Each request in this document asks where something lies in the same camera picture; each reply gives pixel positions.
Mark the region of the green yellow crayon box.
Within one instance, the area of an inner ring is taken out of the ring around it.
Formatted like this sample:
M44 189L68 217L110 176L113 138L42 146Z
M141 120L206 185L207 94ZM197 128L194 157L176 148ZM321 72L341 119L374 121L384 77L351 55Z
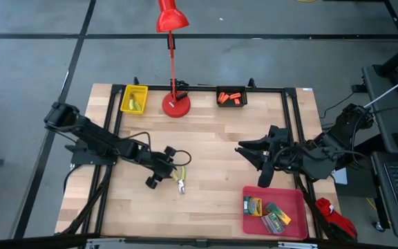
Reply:
M262 216L263 215L262 199L253 196L244 196L243 213L249 216Z
M274 213L281 221L283 225L289 225L291 222L291 218L284 212L282 209L277 206L275 203L267 203L265 205L265 209L268 212Z
M273 212L262 216L261 221L266 229L272 234L281 234L285 230L280 219Z

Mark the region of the green-handled hole punch pliers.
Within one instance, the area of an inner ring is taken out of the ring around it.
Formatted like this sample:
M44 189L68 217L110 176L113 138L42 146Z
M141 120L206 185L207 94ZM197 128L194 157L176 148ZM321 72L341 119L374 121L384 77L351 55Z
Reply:
M141 106L139 105L138 101L135 98L135 95L133 93L130 94L129 97L129 109L131 111L141 111Z
M178 191L180 194L185 194L185 178L186 178L186 169L185 166L180 167L179 170L173 171L178 175L178 181L176 182L178 184Z

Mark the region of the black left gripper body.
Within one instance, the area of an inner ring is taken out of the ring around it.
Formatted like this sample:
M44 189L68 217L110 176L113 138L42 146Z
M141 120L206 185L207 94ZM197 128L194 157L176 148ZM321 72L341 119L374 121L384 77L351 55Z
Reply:
M155 189L158 182L163 179L169 178L173 169L170 167L170 163L173 163L173 157L176 154L176 150L173 147L167 146L164 152L150 152L149 157L145 160L144 166L153 172L153 175L148 177L146 185Z

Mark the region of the red plastic tray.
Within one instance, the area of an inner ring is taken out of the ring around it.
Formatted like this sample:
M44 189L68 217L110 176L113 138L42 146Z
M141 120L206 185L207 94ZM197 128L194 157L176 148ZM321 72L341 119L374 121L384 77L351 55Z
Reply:
M280 188L260 188L245 186L242 191L243 208L247 197L254 197L262 200L263 215L267 214L265 206L274 203L283 211L291 221L283 225L284 231L280 233L270 232L259 216L242 214L242 231L246 234L287 237L293 239L305 239L308 236L307 220L305 213L305 202L303 194L299 190L280 189Z

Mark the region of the yellow plastic basket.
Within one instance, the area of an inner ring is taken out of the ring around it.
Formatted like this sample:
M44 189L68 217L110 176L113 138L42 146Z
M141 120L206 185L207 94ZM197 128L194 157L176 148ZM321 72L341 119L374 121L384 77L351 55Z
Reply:
M141 106L142 109L141 111L131 111L129 109L129 97L131 93L135 95L136 100ZM148 95L148 86L126 85L124 96L122 97L122 102L120 105L120 111L128 114L143 115L146 106L147 95Z

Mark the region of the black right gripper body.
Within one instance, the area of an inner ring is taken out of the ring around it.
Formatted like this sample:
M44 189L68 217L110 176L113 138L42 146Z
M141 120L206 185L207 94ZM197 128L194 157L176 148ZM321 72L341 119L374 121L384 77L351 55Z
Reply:
M262 188L269 187L272 182L279 151L290 145L289 130L271 125L265 142L266 147L260 164L261 173L258 178L258 186Z

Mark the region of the black side desk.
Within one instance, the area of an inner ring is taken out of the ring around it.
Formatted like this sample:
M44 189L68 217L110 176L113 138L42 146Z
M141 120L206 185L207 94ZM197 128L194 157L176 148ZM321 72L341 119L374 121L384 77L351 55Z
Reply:
M384 216L379 222L382 227L389 225L398 237L398 196L390 180L390 167L398 166L398 146L393 134L398 133L398 93L387 91L392 87L388 78L377 75L372 66L362 69L368 95L374 102L372 110L380 131L383 151L373 151L371 159L379 182L379 193L383 198Z

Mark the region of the silver aluminium bar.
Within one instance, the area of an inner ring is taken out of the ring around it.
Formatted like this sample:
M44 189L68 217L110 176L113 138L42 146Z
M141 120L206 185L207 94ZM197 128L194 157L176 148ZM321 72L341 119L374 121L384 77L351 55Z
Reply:
M105 242L108 242L108 239L88 239L84 249L100 249L100 246Z
M286 249L319 249L317 244L279 241L278 248Z

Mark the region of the black plastic bin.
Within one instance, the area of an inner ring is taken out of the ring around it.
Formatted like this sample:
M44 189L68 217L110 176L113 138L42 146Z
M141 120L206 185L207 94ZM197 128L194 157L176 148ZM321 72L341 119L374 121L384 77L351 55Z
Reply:
M220 92L225 92L227 95L234 93L240 93L241 97L237 98L240 100L240 105L236 105L234 100L228 99L224 104L218 102L218 96ZM243 107L247 104L247 92L245 86L217 86L216 87L216 103L219 107Z

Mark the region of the black metal table frame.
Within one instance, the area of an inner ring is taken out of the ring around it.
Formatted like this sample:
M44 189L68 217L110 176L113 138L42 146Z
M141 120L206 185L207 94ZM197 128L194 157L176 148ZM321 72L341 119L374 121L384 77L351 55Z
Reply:
M136 135L161 151L179 151L176 162L186 163L186 192L172 180L155 189L146 186L151 172L118 161L113 166L106 199L98 201L86 222L86 231L130 243L206 243L212 245L275 246L276 237L242 231L242 191L255 186L259 172L235 148L241 140L263 137L271 125L288 127L295 140L321 132L314 94L305 89L283 91L255 88L244 107L216 104L212 86L193 86L191 109L181 118L162 111L168 93L164 85L151 85L143 115L120 111L122 87L94 84L84 114L98 125L111 117L111 128L122 137Z

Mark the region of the red desk lamp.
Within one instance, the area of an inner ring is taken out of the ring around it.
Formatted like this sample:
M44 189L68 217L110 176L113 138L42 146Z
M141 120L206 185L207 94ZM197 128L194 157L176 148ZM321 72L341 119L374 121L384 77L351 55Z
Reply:
M173 31L187 27L189 21L187 17L178 10L176 0L158 0L160 7L160 14L156 22L157 33L168 33L167 45L170 57L171 79L176 79L174 50L175 39ZM162 110L171 118L181 118L185 116L190 108L191 101L189 97L183 98L181 101L176 101L176 93L178 92L177 86L171 86L171 92L165 95L162 100Z

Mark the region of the white rod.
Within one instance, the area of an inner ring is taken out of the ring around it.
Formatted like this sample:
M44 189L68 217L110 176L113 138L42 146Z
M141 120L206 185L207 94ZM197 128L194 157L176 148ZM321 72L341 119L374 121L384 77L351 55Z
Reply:
M365 68L363 70L364 81L370 96L369 103L364 105L365 108L377 110L379 104L387 102L398 103L398 84L394 85L392 83L396 73L398 73L398 70L389 74L389 76L382 77L377 75L373 68Z

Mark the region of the white paper sheet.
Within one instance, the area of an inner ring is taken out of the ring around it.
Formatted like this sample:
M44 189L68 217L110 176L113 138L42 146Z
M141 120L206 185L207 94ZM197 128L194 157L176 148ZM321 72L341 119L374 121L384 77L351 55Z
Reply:
M336 184L347 185L348 184L348 175L346 168L334 170L331 173L332 178Z

